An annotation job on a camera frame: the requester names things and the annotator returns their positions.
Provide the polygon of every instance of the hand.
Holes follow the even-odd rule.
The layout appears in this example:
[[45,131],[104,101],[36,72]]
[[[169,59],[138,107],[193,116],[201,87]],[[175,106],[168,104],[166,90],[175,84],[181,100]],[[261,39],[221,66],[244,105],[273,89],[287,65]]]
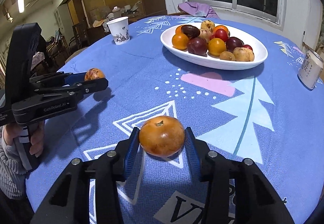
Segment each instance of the hand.
[[[44,126],[45,121],[38,123],[37,129],[34,131],[33,135],[30,138],[31,147],[29,153],[31,155],[35,154],[36,157],[39,157],[44,148]],[[7,145],[11,146],[16,137],[19,137],[22,132],[22,128],[14,123],[7,124],[3,127],[4,130],[4,140]]]

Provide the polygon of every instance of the fluorescent light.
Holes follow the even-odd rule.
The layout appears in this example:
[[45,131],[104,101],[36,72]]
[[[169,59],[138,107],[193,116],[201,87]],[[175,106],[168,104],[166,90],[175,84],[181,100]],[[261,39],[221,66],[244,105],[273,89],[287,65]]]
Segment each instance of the fluorescent light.
[[24,0],[18,0],[18,9],[19,9],[19,13],[23,13],[25,11]]

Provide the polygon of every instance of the fruit stem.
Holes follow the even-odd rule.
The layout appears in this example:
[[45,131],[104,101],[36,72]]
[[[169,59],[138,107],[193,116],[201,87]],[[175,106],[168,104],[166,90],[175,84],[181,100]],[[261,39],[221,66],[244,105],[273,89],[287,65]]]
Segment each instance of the fruit stem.
[[163,125],[163,120],[160,121],[159,123],[156,123],[155,125],[158,126],[158,127],[162,126]]

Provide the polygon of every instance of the window frame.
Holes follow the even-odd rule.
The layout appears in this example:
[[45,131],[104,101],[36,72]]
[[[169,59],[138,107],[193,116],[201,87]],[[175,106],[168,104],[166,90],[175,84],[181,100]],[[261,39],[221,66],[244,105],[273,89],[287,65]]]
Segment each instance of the window frame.
[[199,2],[205,3],[213,7],[229,9],[232,11],[242,12],[247,15],[256,16],[262,20],[266,20],[267,22],[282,26],[285,20],[286,14],[286,0],[278,0],[277,5],[277,16],[273,16],[271,14],[267,14],[265,12],[238,5],[237,0],[232,0],[232,3],[222,2],[222,1],[214,1],[214,0],[188,0],[189,2]]

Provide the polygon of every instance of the white paper cup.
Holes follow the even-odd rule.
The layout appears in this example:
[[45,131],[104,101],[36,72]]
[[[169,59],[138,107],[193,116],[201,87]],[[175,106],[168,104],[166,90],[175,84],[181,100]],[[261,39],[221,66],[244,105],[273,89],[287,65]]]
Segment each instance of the white paper cup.
[[125,44],[130,40],[128,33],[128,16],[108,21],[107,26],[114,37],[116,45]]

